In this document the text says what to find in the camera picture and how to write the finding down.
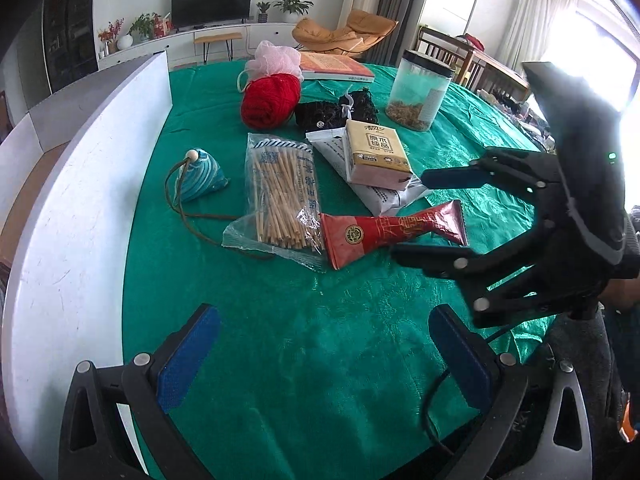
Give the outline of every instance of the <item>black jar lid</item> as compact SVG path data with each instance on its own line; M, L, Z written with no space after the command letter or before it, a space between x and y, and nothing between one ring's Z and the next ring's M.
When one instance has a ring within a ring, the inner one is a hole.
M404 54L402 54L402 58L414 65L421 66L422 68L431 70L432 72L449 79L452 78L455 73L455 70L453 70L448 64L438 61L437 59L433 59L433 57L429 57L426 54L416 52L415 50L405 50Z

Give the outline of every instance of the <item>red snack package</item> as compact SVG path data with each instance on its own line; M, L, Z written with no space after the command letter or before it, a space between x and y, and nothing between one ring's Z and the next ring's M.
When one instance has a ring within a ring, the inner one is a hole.
M332 216L320 214L329 261L341 269L372 250L434 232L467 245L460 200L451 200L409 216Z

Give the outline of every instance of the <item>black tv screen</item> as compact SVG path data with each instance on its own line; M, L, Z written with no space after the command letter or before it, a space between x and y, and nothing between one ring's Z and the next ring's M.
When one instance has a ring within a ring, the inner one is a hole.
M248 18L251 0L171 0L174 27Z

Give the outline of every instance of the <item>black display cabinet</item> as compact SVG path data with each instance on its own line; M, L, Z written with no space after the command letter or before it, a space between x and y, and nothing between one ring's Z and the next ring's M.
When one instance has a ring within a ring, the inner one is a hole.
M94 0L44 0L42 35L52 92L97 72Z

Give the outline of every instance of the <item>person's hand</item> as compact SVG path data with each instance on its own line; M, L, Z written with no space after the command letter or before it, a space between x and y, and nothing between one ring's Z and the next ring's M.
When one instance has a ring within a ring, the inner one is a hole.
M605 308L629 310L640 303L640 276L633 280L609 280L598 298Z

